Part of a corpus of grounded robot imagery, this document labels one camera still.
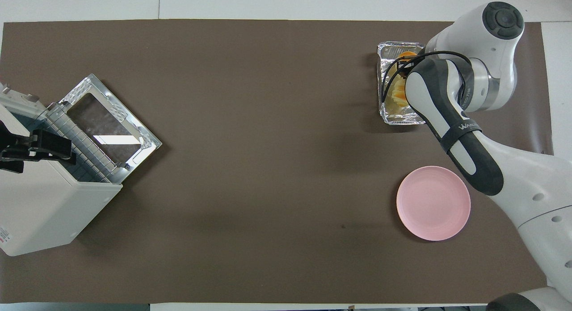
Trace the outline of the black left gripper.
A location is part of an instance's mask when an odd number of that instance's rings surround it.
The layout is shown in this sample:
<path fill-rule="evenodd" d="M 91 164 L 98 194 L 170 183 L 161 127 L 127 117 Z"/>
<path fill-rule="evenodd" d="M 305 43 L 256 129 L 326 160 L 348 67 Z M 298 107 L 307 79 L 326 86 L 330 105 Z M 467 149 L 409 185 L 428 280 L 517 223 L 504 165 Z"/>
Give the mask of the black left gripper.
<path fill-rule="evenodd" d="M 72 151 L 71 140 L 48 130 L 36 129 L 31 133 L 30 149 L 22 144 L 25 137 L 11 133 L 4 122 L 0 122 L 0 169 L 22 174 L 24 161 L 50 160 L 63 165 L 76 165 L 77 154 Z"/>

